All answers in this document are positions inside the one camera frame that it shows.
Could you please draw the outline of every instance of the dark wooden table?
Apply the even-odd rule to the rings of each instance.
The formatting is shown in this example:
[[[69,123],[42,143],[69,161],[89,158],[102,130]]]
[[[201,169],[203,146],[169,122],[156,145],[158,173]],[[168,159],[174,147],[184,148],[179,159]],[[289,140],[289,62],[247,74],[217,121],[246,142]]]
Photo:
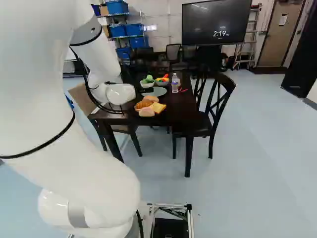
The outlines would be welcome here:
[[[183,89],[188,89],[188,91],[173,94],[171,92],[171,85],[169,84],[167,86],[167,93],[159,97],[159,102],[167,105],[165,111],[159,115],[155,115],[152,118],[140,117],[132,107],[143,98],[143,96],[137,93],[137,98],[129,103],[131,107],[124,114],[111,114],[99,110],[95,114],[90,114],[88,116],[90,120],[97,122],[114,157],[123,162],[111,125],[181,126],[184,130],[188,130],[188,128],[200,123],[202,118],[201,114],[197,111],[196,98],[193,95],[190,75],[187,72],[178,72],[177,76],[181,80],[181,87]],[[188,135],[186,137],[185,168],[185,177],[187,178],[190,176],[193,142],[193,136]]]

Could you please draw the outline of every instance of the floor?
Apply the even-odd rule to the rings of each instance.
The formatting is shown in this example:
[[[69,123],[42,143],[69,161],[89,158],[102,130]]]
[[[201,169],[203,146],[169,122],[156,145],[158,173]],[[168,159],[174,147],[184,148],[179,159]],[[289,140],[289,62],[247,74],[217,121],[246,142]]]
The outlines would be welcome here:
[[[143,157],[130,138],[116,135],[126,165],[141,182],[142,199],[192,203],[197,238],[316,237],[317,111],[280,89],[283,75],[227,74],[237,87],[220,120],[213,160],[207,158],[208,139],[195,138],[190,178],[184,178],[183,139],[172,160],[171,138],[163,128],[138,129]],[[66,79],[65,90],[78,82]],[[208,80],[203,102],[211,84]],[[78,118],[101,147],[89,122]],[[65,237],[37,215],[40,188],[5,165],[0,181],[0,237]]]

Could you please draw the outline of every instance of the water bottle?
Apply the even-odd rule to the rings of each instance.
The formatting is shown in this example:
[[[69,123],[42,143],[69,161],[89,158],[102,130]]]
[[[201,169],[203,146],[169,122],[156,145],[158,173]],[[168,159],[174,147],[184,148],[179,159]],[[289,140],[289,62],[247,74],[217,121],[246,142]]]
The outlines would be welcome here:
[[[180,79],[177,74],[174,73],[172,77],[172,93],[178,93],[178,87],[180,86]]]

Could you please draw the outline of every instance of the food items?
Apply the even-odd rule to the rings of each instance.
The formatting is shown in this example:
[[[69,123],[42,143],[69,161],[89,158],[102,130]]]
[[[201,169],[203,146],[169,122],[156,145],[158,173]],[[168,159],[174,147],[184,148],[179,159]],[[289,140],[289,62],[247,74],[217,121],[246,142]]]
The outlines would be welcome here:
[[[153,104],[152,101],[145,99],[145,100],[142,100],[142,101],[138,102],[138,103],[135,105],[134,109],[135,109],[136,111],[139,111],[140,109],[146,108],[146,107],[148,107],[148,106],[150,106],[150,105],[152,105],[152,104]]]
[[[139,110],[139,116],[141,117],[154,117],[155,113],[152,108],[146,107]]]
[[[148,75],[145,79],[143,79],[142,81],[141,81],[141,83],[153,83],[154,82],[154,80],[153,80],[153,76],[152,75]]]
[[[153,76],[150,75],[150,74],[148,74],[147,79],[148,79],[148,80],[153,80]]]
[[[154,102],[154,103],[151,104],[149,107],[152,108],[153,111],[154,111],[156,114],[160,114],[162,111],[165,110],[166,105],[165,105],[165,104],[161,104],[161,103]]]
[[[145,96],[143,100],[150,100],[152,102],[157,102],[157,103],[159,102],[159,98],[155,96]]]
[[[156,81],[165,83],[165,82],[169,82],[169,78],[157,78]]]

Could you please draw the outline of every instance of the tv screen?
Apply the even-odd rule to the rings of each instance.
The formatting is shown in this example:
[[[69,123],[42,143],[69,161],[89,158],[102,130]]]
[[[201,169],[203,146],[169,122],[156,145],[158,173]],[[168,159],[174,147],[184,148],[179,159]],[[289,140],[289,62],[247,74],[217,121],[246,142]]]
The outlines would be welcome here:
[[[244,41],[251,0],[183,4],[183,45],[224,45]]]

